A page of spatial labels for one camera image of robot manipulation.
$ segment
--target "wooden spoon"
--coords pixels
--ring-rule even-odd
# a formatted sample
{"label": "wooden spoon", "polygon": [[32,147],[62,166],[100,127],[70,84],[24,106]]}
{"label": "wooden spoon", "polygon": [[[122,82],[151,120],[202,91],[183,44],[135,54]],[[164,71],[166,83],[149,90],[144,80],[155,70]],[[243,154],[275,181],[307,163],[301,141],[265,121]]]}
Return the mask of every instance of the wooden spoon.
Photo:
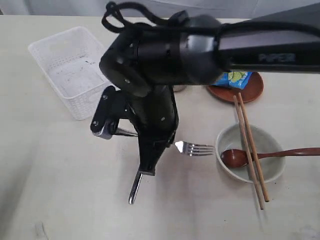
{"label": "wooden spoon", "polygon": [[[320,147],[298,148],[271,153],[258,153],[259,159],[285,156],[320,156]],[[240,149],[225,150],[221,154],[221,160],[229,168],[240,168],[248,164],[246,152]]]}

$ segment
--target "wooden chopstick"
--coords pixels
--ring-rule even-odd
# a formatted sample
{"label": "wooden chopstick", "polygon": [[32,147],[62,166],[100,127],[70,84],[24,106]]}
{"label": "wooden chopstick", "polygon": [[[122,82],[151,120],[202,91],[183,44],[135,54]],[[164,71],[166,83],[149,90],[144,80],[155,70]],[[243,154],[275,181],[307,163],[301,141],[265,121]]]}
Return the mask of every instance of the wooden chopstick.
{"label": "wooden chopstick", "polygon": [[261,169],[260,161],[259,161],[258,154],[257,154],[256,145],[255,145],[254,138],[253,138],[252,131],[251,131],[251,127],[250,127],[250,124],[249,124],[249,121],[248,121],[247,112],[246,112],[246,109],[245,109],[245,104],[244,104],[244,101],[242,99],[242,96],[241,96],[240,92],[238,94],[238,97],[239,97],[239,101],[240,101],[240,105],[241,105],[241,109],[242,109],[242,114],[243,114],[246,130],[248,131],[249,142],[250,142],[250,145],[251,145],[253,159],[255,161],[256,169],[257,169],[257,172],[258,172],[258,176],[259,176],[259,181],[260,181],[260,184],[261,184],[263,197],[264,197],[264,200],[266,202],[269,202],[269,195],[268,195],[268,191],[267,191],[267,188],[266,188],[266,185],[265,185],[264,175],[263,175],[263,172],[262,172],[262,169]]}
{"label": "wooden chopstick", "polygon": [[239,104],[238,104],[238,100],[237,100],[236,96],[233,96],[233,101],[234,101],[234,105],[235,105],[235,109],[236,109],[236,114],[238,115],[238,119],[239,119],[239,125],[240,125],[240,130],[241,130],[241,134],[242,134],[242,138],[243,138],[243,142],[244,142],[246,156],[248,158],[250,175],[251,175],[251,178],[252,178],[252,181],[254,184],[254,188],[255,188],[256,196],[258,198],[260,209],[263,210],[264,209],[264,201],[261,196],[261,192],[260,192],[260,188],[258,185],[258,180],[257,180],[255,168],[254,168],[254,163],[253,163],[252,157],[251,157],[251,151],[250,151],[249,143],[248,143],[248,139],[247,139],[244,119],[242,117],[241,110],[239,108]]}

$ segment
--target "wooden plate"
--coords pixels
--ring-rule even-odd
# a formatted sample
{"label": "wooden plate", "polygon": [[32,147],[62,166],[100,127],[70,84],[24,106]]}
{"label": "wooden plate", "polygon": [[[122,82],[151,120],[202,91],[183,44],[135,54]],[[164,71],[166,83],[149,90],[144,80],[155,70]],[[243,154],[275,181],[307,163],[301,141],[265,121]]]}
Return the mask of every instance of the wooden plate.
{"label": "wooden plate", "polygon": [[243,90],[238,88],[225,88],[220,86],[207,86],[208,91],[218,99],[233,103],[234,95],[241,93],[244,103],[256,100],[264,90],[264,82],[259,73],[253,72]]}

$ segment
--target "snack package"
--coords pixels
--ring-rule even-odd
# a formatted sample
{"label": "snack package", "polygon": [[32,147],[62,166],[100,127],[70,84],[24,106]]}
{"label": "snack package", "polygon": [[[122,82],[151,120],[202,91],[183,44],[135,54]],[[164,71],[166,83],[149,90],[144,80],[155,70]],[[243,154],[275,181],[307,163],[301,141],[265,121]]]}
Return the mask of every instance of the snack package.
{"label": "snack package", "polygon": [[252,72],[250,71],[225,72],[222,77],[213,85],[225,88],[244,89],[251,74]]}

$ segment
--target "table surface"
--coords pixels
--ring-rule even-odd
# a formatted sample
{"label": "table surface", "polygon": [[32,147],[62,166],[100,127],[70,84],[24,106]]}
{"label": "table surface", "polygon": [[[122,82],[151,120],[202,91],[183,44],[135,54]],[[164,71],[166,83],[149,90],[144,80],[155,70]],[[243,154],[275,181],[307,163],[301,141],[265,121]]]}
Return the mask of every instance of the table surface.
{"label": "table surface", "polygon": [[[36,236],[37,223],[50,240],[320,239],[318,157],[287,157],[282,177],[267,184],[271,201],[260,211],[252,185],[230,179],[215,156],[186,157],[172,146],[128,205],[137,139],[94,137],[91,119],[73,120],[27,50],[75,26],[107,47],[116,35],[100,22],[0,16],[0,239],[45,239]],[[284,149],[319,146],[319,76],[261,75],[264,92],[246,105],[250,122]],[[203,86],[177,93],[176,103],[177,141],[213,144],[236,122],[234,107]]]}

